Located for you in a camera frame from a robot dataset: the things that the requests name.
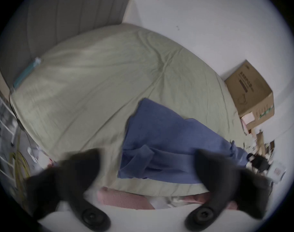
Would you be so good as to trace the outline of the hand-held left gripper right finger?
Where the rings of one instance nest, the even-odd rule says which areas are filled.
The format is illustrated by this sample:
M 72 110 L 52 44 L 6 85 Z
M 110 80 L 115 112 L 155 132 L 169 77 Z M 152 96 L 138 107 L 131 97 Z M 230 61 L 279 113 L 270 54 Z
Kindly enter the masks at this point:
M 270 181 L 249 169 L 238 167 L 221 154 L 199 149 L 195 152 L 195 172 L 211 193 L 203 205 L 185 219 L 189 231 L 208 228 L 234 201 L 238 209 L 254 219 L 264 218 L 270 193 Z

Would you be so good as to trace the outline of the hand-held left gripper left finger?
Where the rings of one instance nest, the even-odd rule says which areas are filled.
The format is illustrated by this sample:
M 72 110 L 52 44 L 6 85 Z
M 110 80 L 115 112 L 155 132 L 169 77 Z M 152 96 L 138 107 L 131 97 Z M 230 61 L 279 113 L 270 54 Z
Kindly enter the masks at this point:
M 107 231 L 111 225 L 108 215 L 84 198 L 100 172 L 100 158 L 99 149 L 89 149 L 27 178 L 25 189 L 30 215 L 40 220 L 55 212 L 60 201 L 65 201 L 84 226 L 92 231 Z

